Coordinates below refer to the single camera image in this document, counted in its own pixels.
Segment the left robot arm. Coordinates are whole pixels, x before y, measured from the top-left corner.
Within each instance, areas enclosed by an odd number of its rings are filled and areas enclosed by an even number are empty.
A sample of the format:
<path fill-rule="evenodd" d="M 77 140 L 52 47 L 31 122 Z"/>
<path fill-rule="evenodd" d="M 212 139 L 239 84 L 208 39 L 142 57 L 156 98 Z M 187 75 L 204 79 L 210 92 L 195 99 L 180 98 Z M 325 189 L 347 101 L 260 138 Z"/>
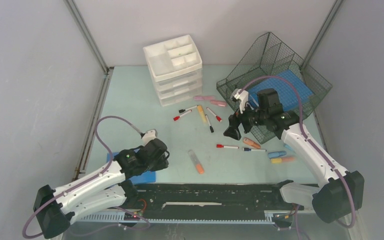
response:
<path fill-rule="evenodd" d="M 36 194 L 33 211 L 41 236 L 51 239 L 65 232 L 76 220 L 102 209 L 133 208 L 138 194 L 130 189 L 130 178 L 145 172 L 166 169 L 168 147 L 160 139 L 124 149 L 100 169 L 66 185 L 42 186 Z"/>

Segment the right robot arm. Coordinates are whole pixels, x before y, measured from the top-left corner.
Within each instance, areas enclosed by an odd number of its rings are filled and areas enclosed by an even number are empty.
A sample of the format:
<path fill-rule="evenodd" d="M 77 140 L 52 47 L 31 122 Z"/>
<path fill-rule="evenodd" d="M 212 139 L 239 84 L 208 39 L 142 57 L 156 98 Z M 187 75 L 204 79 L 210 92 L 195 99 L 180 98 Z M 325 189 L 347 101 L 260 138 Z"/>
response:
<path fill-rule="evenodd" d="M 362 207 L 364 177 L 334 160 L 309 134 L 302 115 L 283 109 L 275 89 L 257 93 L 257 108 L 248 105 L 249 93 L 244 89 L 236 89 L 231 99 L 239 102 L 239 107 L 229 116 L 224 136 L 240 140 L 239 126 L 243 126 L 245 133 L 253 127 L 265 126 L 298 154 L 317 181 L 314 187 L 285 180 L 279 190 L 271 194 L 271 204 L 277 209 L 289 204 L 311 207 L 323 222 L 336 221 L 352 228 L 357 220 L 356 211 Z M 347 215 L 351 216 L 350 223 L 342 223 L 340 219 Z"/>

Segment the white plastic drawer organizer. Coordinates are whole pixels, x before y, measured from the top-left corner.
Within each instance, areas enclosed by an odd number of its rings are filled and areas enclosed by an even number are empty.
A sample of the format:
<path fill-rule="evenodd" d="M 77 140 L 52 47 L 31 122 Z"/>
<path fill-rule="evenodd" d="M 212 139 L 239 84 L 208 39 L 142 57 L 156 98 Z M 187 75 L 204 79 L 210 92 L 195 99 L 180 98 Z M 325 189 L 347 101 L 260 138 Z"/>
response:
<path fill-rule="evenodd" d="M 161 106 L 202 93 L 203 61 L 189 34 L 145 46 L 143 52 Z"/>

